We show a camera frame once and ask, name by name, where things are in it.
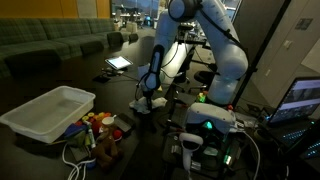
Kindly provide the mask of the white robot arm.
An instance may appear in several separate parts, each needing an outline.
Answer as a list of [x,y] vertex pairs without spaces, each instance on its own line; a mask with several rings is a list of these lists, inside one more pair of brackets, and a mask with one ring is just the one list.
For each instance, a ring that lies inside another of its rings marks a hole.
[[153,93],[160,87],[163,60],[175,41],[179,24],[194,21],[200,25],[205,40],[187,43],[208,44],[217,67],[207,98],[215,104],[227,105],[238,80],[248,69],[248,59],[221,0],[170,0],[158,20],[149,68],[141,76],[143,92]]

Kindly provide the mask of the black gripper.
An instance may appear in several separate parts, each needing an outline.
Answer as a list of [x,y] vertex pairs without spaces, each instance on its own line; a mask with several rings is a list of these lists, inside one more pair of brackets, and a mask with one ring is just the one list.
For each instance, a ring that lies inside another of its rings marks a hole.
[[143,91],[143,96],[146,98],[148,110],[152,110],[152,95],[153,91]]

